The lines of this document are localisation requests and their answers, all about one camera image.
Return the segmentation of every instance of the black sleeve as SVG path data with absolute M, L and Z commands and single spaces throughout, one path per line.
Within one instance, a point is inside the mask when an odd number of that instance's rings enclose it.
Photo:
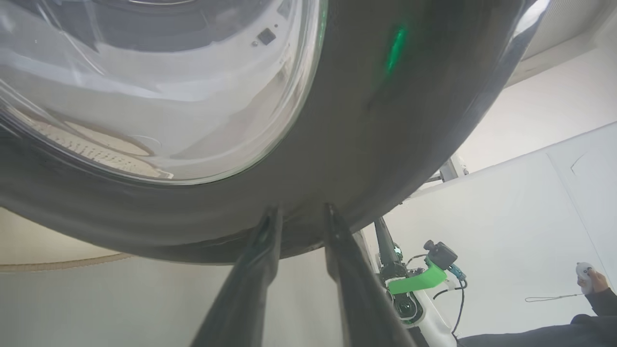
M 617 295 L 611 288 L 599 293 L 585 295 L 598 316 L 617 316 Z

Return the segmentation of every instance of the white controller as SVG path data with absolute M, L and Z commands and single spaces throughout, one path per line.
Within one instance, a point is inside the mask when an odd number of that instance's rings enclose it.
M 585 285 L 581 287 L 581 291 L 585 295 L 594 292 L 594 285 L 591 283 L 591 278 L 589 277 L 589 271 L 593 269 L 594 267 L 588 262 L 576 263 L 576 275 L 578 275 L 581 280 L 585 281 Z

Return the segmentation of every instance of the hand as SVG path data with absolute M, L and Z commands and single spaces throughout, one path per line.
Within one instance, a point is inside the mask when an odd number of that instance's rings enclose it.
M 599 293 L 601 291 L 605 291 L 608 289 L 607 278 L 604 277 L 604 275 L 602 275 L 600 272 L 597 272 L 596 270 L 590 270 L 589 278 L 591 279 L 591 284 L 593 284 L 594 286 L 595 293 Z M 579 280 L 577 281 L 577 284 L 579 286 L 584 286 L 585 280 L 581 280 L 579 278 Z

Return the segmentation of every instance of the robotic arm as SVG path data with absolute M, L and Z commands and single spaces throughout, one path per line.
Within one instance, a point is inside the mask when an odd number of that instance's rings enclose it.
M 427 268 L 408 270 L 409 262 L 403 262 L 402 251 L 393 242 L 383 218 L 375 221 L 375 232 L 379 243 L 379 262 L 381 263 L 379 279 L 382 281 L 386 294 L 392 299 L 392 305 L 401 323 L 416 341 L 424 342 L 425 346 L 455 347 L 457 341 L 453 332 L 458 326 L 458 321 L 452 330 L 435 308 L 426 290 L 445 281 L 446 270 L 453 273 L 461 283 L 460 287 L 453 289 L 463 291 L 467 287 L 465 274 L 454 264 L 458 256 L 442 242 L 435 244 L 429 240 L 424 244 L 424 249 L 428 253 L 409 260 L 424 256 Z M 438 293 L 434 298 L 446 291 L 448 290 Z

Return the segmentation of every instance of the washing machine door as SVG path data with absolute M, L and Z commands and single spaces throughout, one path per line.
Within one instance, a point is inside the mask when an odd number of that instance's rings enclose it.
M 0 205 L 106 248 L 233 262 L 414 192 L 488 110 L 545 0 L 0 2 Z

